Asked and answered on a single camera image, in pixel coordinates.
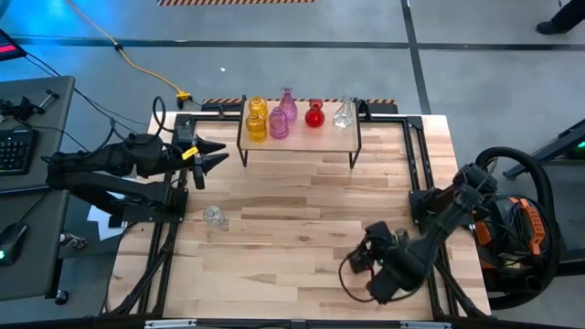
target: purple glass vase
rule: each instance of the purple glass vase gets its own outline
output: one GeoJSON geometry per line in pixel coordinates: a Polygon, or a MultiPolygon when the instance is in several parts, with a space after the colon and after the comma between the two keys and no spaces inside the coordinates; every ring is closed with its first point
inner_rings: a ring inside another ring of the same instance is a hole
{"type": "Polygon", "coordinates": [[[294,103],[293,88],[282,88],[282,99],[279,107],[284,111],[289,122],[296,121],[296,113],[298,111],[296,109],[296,104],[294,103]]]}
{"type": "Polygon", "coordinates": [[[284,139],[289,135],[289,123],[286,113],[281,108],[274,108],[269,118],[271,136],[275,139],[284,139]]]}

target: yellow glass bottle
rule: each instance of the yellow glass bottle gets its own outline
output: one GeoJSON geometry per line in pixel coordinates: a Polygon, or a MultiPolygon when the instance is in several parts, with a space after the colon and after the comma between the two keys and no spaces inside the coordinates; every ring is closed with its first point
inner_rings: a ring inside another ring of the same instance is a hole
{"type": "Polygon", "coordinates": [[[266,141],[267,129],[266,119],[262,118],[257,111],[251,111],[246,118],[248,136],[253,142],[262,143],[266,141]]]}
{"type": "Polygon", "coordinates": [[[250,113],[257,112],[264,120],[268,119],[268,106],[266,100],[260,96],[254,96],[250,100],[250,113]]]}

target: computer mouse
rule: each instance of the computer mouse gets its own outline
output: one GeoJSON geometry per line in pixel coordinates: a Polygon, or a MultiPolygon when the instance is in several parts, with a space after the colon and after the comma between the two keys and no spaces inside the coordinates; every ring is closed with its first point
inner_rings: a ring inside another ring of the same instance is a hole
{"type": "Polygon", "coordinates": [[[10,224],[0,232],[0,266],[10,266],[18,260],[28,225],[10,224]]]}

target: wooden table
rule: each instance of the wooden table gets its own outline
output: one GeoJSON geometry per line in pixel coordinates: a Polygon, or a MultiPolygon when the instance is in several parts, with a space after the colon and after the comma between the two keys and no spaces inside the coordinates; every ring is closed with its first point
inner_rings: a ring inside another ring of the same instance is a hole
{"type": "MultiPolygon", "coordinates": [[[[167,114],[171,128],[176,113],[167,114]]],[[[422,117],[437,187],[457,172],[444,116],[422,117]]],[[[410,219],[411,190],[401,126],[362,123],[359,165],[346,154],[257,151],[242,167],[236,122],[198,122],[196,132],[226,143],[230,157],[211,171],[206,189],[189,182],[186,221],[179,227],[165,303],[165,317],[327,320],[429,320],[425,286],[410,298],[378,305],[351,300],[337,268],[364,236],[364,227],[385,220],[390,229],[416,229],[410,219]],[[218,206],[229,224],[212,228],[203,209],[218,206]]],[[[149,132],[156,130],[151,120],[149,132]]],[[[170,133],[161,133],[170,139],[170,133]]],[[[412,132],[418,157],[416,134],[412,132]]],[[[153,225],[139,223],[122,239],[109,298],[117,306],[144,272],[153,225]]],[[[473,238],[456,230],[447,241],[452,273],[475,304],[490,313],[473,238]]],[[[354,294],[367,297],[368,276],[343,271],[354,294]]],[[[441,305],[447,310],[441,277],[441,305]]],[[[150,304],[155,300],[153,289],[150,304]]]]}

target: glass vase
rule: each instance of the glass vase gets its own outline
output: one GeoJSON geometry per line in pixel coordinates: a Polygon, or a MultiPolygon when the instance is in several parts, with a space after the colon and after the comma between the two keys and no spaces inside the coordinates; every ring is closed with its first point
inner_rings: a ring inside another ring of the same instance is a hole
{"type": "Polygon", "coordinates": [[[254,96],[250,100],[250,113],[257,112],[262,118],[268,119],[268,106],[266,100],[260,96],[254,96]]]}
{"type": "Polygon", "coordinates": [[[321,127],[325,121],[325,113],[321,110],[323,108],[323,101],[310,100],[309,108],[309,111],[304,115],[304,121],[307,122],[309,127],[321,127]]]}
{"type": "Polygon", "coordinates": [[[248,128],[248,136],[253,142],[262,143],[266,141],[266,119],[262,118],[257,112],[251,112],[248,115],[246,128],[248,128]]]}
{"type": "Polygon", "coordinates": [[[296,108],[296,104],[294,103],[293,88],[291,87],[282,88],[282,99],[279,107],[284,111],[284,113],[286,114],[286,119],[289,122],[296,121],[296,113],[298,112],[298,110],[296,108]]]}
{"type": "Polygon", "coordinates": [[[289,123],[286,113],[281,108],[274,108],[269,119],[271,136],[275,139],[284,139],[289,135],[289,123]]]}
{"type": "Polygon", "coordinates": [[[333,123],[337,127],[346,128],[354,121],[354,116],[352,115],[351,103],[353,100],[351,97],[344,96],[343,103],[339,110],[335,111],[333,115],[333,123]]]}

